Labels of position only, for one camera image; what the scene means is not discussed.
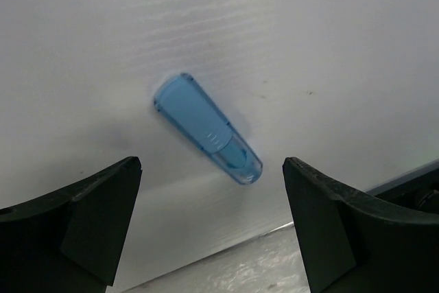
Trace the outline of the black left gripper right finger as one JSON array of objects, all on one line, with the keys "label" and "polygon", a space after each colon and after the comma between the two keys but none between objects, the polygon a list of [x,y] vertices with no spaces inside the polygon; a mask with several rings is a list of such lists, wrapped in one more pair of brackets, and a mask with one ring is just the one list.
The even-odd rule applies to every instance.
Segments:
[{"label": "black left gripper right finger", "polygon": [[291,157],[283,164],[312,292],[438,291],[438,163],[360,191]]}]

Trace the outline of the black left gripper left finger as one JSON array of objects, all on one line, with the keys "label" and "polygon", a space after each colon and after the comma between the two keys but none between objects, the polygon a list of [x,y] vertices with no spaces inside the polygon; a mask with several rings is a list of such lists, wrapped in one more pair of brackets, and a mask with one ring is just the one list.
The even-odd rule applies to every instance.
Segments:
[{"label": "black left gripper left finger", "polygon": [[130,156],[1,210],[2,292],[105,292],[112,286],[141,181]]}]

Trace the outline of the blue highlighter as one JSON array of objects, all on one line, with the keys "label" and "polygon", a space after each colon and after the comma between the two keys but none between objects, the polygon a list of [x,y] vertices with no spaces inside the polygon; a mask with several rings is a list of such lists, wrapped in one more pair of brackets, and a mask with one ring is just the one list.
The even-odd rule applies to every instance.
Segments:
[{"label": "blue highlighter", "polygon": [[155,93],[158,113],[240,185],[251,185],[263,163],[195,78],[181,73]]}]

